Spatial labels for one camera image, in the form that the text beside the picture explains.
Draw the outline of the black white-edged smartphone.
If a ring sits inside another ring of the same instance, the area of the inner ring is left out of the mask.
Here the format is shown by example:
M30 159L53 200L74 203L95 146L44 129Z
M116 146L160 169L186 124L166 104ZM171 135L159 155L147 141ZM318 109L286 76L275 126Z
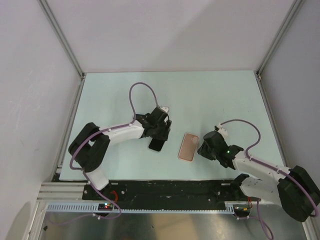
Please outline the black white-edged smartphone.
M152 139L151 142L149 143L148 148L156 151L156 152L160 152L163 148L165 141L163 140L158 140L158 139Z

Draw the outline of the pink phone case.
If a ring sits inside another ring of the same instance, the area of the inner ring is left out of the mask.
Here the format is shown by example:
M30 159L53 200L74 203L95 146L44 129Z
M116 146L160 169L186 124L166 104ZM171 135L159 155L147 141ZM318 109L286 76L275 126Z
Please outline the pink phone case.
M186 133L179 149L178 158L183 161L192 162L197 150L198 142L198 136Z

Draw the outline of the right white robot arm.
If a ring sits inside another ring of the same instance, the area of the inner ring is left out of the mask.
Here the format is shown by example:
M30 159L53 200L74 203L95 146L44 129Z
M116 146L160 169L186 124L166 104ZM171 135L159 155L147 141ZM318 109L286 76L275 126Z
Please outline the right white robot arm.
M217 130L204 135L197 153L208 160L217 160L224 168L242 172L231 183L234 199L254 197L272 202L301 223L315 217L320 190L303 167L288 168L256 159L242 147L228 145Z

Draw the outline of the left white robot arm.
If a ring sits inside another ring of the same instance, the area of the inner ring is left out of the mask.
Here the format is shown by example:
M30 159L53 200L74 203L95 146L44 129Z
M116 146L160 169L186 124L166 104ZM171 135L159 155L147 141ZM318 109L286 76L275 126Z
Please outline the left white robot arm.
M70 162L76 161L80 165L94 195L101 200L107 199L111 187L101 164L108 147L128 140L151 138L148 148L159 152L168 140L171 124L167 106L157 106L151 113L137 114L131 123L104 130L89 122L68 147Z

